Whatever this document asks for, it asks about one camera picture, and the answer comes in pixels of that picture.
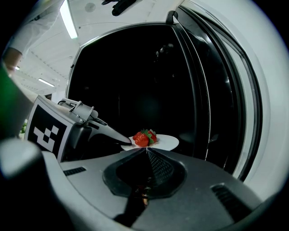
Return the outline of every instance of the green object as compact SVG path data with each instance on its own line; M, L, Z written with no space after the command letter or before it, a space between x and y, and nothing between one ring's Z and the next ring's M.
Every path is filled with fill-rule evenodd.
M151 138L152 134L149 134L149 131L147 129L146 130L142 130L141 133L145 134L149 138L149 145L154 143L154 140Z
M27 123L24 123L24 124L22 125L22 129L20 130L20 134L25 133L25 131L26 131L26 126L27 126Z
M0 62L0 140L15 137L23 128L33 103L9 78L3 63Z
M157 136L156 132L154 132L152 129L150 129L150 131L152 132L152 134L154 134L155 136Z

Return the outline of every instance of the white ceiling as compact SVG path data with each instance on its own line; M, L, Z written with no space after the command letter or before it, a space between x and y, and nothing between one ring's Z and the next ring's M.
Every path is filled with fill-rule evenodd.
M70 10L78 33L71 39L59 14L55 24L30 48L22 58L15 77L31 91L47 95L64 91L70 66L79 46L105 32L132 23L164 21L168 11L176 8L182 0L137 0L121 15L112 15L113 5L101 5L102 0L70 0ZM93 12L87 12L87 3L95 4ZM55 85L50 87L42 78Z

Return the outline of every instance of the white plate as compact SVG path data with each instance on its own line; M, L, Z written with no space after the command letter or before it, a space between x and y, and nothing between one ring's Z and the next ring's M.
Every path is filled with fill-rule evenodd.
M141 148L140 146L135 144L135 141L132 139L132 136L130 137L130 140L132 142L132 145L121 145L122 149L129 151L134 148ZM170 135L157 134L157 142L155 142L154 144L151 144L149 147L171 151L174 148L176 148L178 145L179 145L179 140L177 138L170 136Z

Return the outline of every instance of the strawberry leaf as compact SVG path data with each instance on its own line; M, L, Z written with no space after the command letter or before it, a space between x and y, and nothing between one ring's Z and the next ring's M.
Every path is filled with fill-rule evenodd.
M154 134L155 136L157 136L156 132L154 132L152 129L150 129L150 131L152 132L152 134Z
M148 135L149 131L146 129L146 130L142 130L141 133Z
M153 143L154 143L154 140L152 138L149 138L149 144L153 144Z

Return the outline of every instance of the white wall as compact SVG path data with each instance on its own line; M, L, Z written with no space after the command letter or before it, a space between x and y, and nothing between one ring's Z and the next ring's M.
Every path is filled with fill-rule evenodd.
M51 101L54 103L58 103L60 100L62 100L62 98L64 98L64 95L65 95L65 91L54 92L51 95Z
M165 22L168 12L175 10L183 0L157 0L150 12L147 22Z

